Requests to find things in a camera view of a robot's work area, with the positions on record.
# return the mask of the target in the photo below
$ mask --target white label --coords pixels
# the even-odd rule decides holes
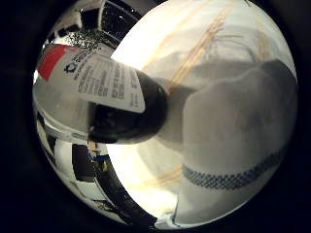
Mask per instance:
[[[48,83],[97,104],[135,113],[145,111],[136,71],[92,51],[66,49]]]

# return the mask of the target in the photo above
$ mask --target red label section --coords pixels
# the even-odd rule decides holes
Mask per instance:
[[[44,55],[41,63],[39,64],[38,73],[46,81],[49,80],[52,69],[54,68],[57,61],[66,53],[65,45],[55,45],[48,49],[47,53]]]

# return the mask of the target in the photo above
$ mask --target checkered stripe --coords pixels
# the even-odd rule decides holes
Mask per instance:
[[[279,165],[284,157],[285,150],[279,150],[270,154],[260,164],[243,173],[213,175],[192,170],[183,166],[183,175],[188,181],[198,186],[212,189],[236,189],[248,185],[256,180],[261,174]]]

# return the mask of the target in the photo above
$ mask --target dark background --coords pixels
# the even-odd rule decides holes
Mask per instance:
[[[32,73],[50,28],[71,2],[11,0],[2,5],[1,232],[132,232],[92,211],[67,190],[38,144],[31,106]],[[279,24],[294,56],[299,81],[294,139],[276,175],[248,205],[190,232],[310,231],[311,2],[254,2]]]

